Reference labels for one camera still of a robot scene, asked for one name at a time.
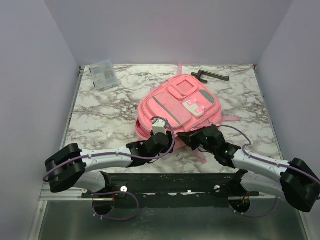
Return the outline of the pink student backpack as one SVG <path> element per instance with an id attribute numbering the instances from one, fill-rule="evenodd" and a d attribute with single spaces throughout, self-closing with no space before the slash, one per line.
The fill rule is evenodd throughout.
<path id="1" fill-rule="evenodd" d="M 153 117 L 167 119 L 175 133 L 240 121 L 238 116 L 223 116 L 221 103 L 205 83 L 182 71 L 179 64 L 176 76 L 151 89 L 139 103 L 135 131 L 141 140 L 150 137 Z"/>

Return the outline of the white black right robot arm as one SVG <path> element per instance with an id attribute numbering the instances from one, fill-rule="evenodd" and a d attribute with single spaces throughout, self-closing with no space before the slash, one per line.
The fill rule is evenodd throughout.
<path id="1" fill-rule="evenodd" d="M 255 155 L 245 146 L 227 142 L 216 125 L 190 132 L 177 133 L 188 147 L 199 147 L 214 155 L 225 167 L 243 170 L 242 178 L 230 183 L 230 191 L 241 196 L 245 192 L 260 192 L 285 199 L 295 209 L 309 213 L 320 198 L 320 180 L 299 158 L 291 161 Z"/>

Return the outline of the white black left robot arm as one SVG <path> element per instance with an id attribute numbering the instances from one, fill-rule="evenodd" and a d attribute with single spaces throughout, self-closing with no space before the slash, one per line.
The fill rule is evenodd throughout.
<path id="1" fill-rule="evenodd" d="M 108 168 L 133 168 L 151 164 L 173 152 L 175 135 L 171 131 L 158 132 L 148 140 L 131 142 L 112 150 L 83 150 L 71 143 L 49 157 L 44 165 L 45 183 L 52 193 L 64 192 L 72 187 L 85 188 L 99 197 L 110 194 L 111 185 L 101 173 Z"/>

